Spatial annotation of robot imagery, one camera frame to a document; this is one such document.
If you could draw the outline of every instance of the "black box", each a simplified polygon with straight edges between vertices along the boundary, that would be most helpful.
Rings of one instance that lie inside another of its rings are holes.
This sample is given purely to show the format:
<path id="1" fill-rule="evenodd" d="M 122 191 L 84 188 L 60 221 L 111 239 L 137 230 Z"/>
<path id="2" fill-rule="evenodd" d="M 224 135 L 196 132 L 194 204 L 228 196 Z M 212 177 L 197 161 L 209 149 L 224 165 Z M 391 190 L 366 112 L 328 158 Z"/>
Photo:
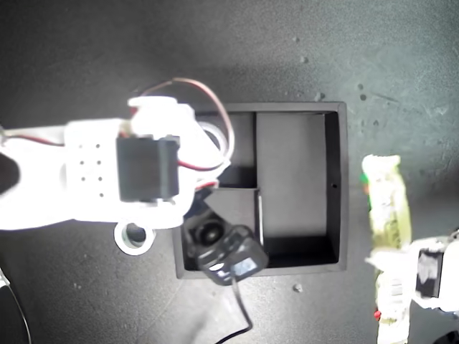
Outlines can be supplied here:
<path id="1" fill-rule="evenodd" d="M 221 125 L 208 109 L 198 120 Z M 346 269 L 349 215 L 346 105 L 230 104 L 236 151 L 208 204 L 254 229 L 270 257 L 258 275 Z M 178 278 L 203 277 L 174 230 Z"/>

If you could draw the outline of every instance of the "white 3d-printed part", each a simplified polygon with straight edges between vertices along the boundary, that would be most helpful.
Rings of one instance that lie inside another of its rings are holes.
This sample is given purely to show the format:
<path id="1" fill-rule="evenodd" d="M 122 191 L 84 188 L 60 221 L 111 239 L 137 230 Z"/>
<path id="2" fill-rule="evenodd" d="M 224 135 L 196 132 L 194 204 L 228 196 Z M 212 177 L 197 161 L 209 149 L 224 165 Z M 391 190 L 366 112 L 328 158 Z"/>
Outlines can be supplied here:
<path id="1" fill-rule="evenodd" d="M 65 147 L 20 139 L 0 145 L 0 153 L 16 161 L 20 170 L 19 183 L 0 195 L 0 229 L 34 228 L 67 219 L 134 223 L 145 230 L 180 226 L 197 185 L 217 179 L 229 162 L 210 172 L 179 167 L 179 194 L 170 200 L 122 202 L 116 138 L 129 124 L 136 136 L 175 137 L 180 142 L 179 160 L 196 166 L 222 161 L 222 153 L 188 105 L 168 97 L 133 98 L 129 105 L 137 108 L 131 121 L 82 120 L 62 127 L 6 131 L 7 135 L 58 138 L 55 142 L 63 137 Z"/>

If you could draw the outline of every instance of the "gray table surface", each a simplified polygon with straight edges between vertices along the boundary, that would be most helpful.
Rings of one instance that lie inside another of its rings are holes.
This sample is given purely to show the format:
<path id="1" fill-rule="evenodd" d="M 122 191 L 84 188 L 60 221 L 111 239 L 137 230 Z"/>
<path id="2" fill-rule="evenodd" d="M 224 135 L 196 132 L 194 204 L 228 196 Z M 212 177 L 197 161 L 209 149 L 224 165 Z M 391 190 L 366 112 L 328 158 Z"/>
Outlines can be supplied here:
<path id="1" fill-rule="evenodd" d="M 2 1 L 0 122 L 126 116 L 135 89 L 177 75 L 225 102 L 346 102 L 347 270 L 243 282 L 255 329 L 234 343 L 374 343 L 360 163 L 402 156 L 415 238 L 459 224 L 458 15 L 455 0 Z M 205 344 L 244 325 L 230 288 L 176 279 L 169 231 L 141 257 L 111 224 L 0 233 L 0 263 L 36 344 Z M 413 306 L 411 343 L 457 326 Z"/>

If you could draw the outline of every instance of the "white ring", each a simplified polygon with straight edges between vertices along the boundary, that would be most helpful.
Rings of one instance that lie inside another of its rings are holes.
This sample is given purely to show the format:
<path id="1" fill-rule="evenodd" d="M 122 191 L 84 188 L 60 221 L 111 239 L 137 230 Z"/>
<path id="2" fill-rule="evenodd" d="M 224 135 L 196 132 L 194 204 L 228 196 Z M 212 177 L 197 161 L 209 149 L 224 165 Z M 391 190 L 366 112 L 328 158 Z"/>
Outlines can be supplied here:
<path id="1" fill-rule="evenodd" d="M 115 237 L 115 242 L 121 251 L 129 254 L 130 256 L 138 256 L 140 254 L 144 254 L 151 248 L 151 246 L 153 246 L 156 231 L 154 229 L 143 229 L 145 231 L 145 241 L 140 247 L 136 247 L 134 244 L 131 244 L 131 241 L 126 233 L 127 226 L 131 223 L 132 222 L 119 222 L 115 227 L 113 236 Z"/>

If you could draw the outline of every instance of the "dust speck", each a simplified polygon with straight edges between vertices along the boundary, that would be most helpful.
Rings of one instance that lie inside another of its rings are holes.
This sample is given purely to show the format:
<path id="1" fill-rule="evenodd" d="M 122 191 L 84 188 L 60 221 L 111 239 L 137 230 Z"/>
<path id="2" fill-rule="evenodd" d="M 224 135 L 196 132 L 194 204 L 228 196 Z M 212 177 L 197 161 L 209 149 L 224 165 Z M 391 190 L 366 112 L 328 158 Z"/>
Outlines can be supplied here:
<path id="1" fill-rule="evenodd" d="M 320 102 L 324 98 L 325 98 L 325 95 L 322 92 L 317 92 L 316 96 L 314 97 L 314 101 Z"/>
<path id="2" fill-rule="evenodd" d="M 300 283 L 295 284 L 292 289 L 294 292 L 303 292 L 303 286 Z"/>

